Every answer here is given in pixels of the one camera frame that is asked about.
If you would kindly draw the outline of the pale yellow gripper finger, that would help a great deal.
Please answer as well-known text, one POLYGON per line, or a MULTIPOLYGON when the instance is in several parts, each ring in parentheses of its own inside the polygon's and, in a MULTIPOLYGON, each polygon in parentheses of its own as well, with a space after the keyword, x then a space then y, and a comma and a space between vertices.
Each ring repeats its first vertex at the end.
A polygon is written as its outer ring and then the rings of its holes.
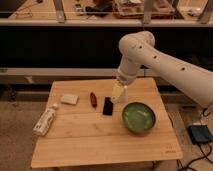
POLYGON ((119 93, 121 92, 121 89, 123 87, 126 87, 126 86, 123 86, 119 83, 115 83, 114 86, 113 86, 113 91, 112 91, 112 96, 111 96, 111 101, 113 103, 119 103, 118 102, 118 96, 119 96, 119 93))

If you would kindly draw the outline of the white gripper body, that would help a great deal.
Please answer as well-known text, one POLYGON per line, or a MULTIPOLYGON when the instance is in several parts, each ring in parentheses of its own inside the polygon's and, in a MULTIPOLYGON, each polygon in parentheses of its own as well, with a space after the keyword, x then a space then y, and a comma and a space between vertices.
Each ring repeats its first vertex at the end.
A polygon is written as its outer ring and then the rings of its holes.
POLYGON ((117 69, 116 80, 123 86, 128 86, 136 79, 136 73, 125 73, 120 68, 117 69))

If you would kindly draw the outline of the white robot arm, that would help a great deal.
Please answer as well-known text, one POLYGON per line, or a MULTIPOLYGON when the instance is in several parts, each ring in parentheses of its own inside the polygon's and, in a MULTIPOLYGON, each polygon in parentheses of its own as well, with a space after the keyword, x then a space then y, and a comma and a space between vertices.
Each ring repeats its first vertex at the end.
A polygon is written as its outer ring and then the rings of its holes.
POLYGON ((144 65, 202 107, 213 110, 213 72, 160 52, 154 46, 155 37, 149 31, 123 36, 118 45, 122 54, 118 82, 130 85, 144 65))

